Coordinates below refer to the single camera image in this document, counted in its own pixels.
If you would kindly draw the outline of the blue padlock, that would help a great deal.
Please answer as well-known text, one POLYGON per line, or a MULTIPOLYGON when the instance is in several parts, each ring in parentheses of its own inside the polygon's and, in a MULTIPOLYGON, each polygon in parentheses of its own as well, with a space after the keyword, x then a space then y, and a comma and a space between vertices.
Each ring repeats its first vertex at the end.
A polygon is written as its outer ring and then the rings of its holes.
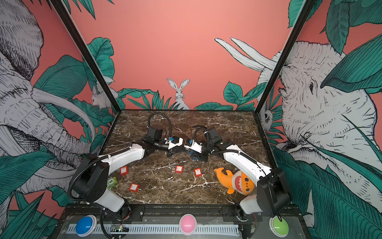
POLYGON ((194 161, 199 161, 199 156, 200 156, 200 154, 199 154, 198 152, 195 152, 195 151, 190 152, 190 156, 192 157, 192 159, 193 159, 194 161))

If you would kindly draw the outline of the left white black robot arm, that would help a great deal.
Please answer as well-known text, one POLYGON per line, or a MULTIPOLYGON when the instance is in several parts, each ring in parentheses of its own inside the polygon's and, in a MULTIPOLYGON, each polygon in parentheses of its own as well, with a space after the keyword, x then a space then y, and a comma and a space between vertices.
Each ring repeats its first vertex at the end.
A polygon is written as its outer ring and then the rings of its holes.
POLYGON ((144 159, 156 150, 169 151, 172 124, 170 118, 161 112, 154 112, 147 120, 147 134, 131 146, 122 150, 96 156, 87 155, 73 175, 67 195, 75 202, 85 201, 108 213, 114 213, 119 220, 127 219, 131 214, 129 202, 107 188, 108 177, 128 164, 144 159), (162 138, 163 129, 159 125, 151 125, 151 118, 162 115, 168 122, 168 138, 162 138))

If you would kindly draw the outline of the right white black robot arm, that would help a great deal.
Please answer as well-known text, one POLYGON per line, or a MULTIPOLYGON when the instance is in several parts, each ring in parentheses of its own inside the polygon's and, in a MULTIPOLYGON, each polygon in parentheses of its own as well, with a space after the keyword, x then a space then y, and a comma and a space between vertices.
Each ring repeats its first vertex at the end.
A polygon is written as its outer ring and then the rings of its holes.
POLYGON ((237 144, 223 140, 215 128, 194 125, 193 139, 185 148, 194 151, 200 160, 216 155, 233 164, 244 175, 232 180, 232 190, 245 196, 239 203, 239 213, 261 213, 281 219, 280 211, 291 202, 290 186, 285 173, 278 167, 270 168, 245 153, 237 144))

